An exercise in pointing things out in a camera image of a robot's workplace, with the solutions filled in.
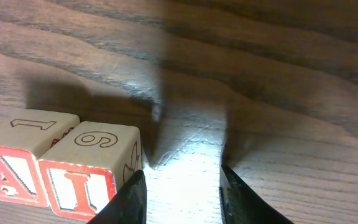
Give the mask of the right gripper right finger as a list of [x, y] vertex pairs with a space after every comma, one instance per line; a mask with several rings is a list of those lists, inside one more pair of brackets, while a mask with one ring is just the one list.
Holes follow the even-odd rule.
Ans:
[[219, 196], [223, 224], [293, 224], [227, 165], [221, 166]]

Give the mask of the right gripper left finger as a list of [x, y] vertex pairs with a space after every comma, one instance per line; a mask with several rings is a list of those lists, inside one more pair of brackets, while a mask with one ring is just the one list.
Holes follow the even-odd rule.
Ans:
[[137, 170], [110, 202], [87, 224], [146, 224], [147, 186]]

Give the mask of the red I block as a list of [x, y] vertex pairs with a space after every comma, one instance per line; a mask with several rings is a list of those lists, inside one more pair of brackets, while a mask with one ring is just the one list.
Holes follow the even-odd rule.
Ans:
[[84, 121], [38, 161], [52, 211], [89, 221], [142, 168], [139, 128]]

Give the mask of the red A block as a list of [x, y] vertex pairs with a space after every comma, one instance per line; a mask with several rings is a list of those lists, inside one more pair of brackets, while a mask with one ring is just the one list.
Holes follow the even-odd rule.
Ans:
[[80, 122], [75, 114], [20, 109], [0, 121], [0, 201], [47, 207], [38, 160]]

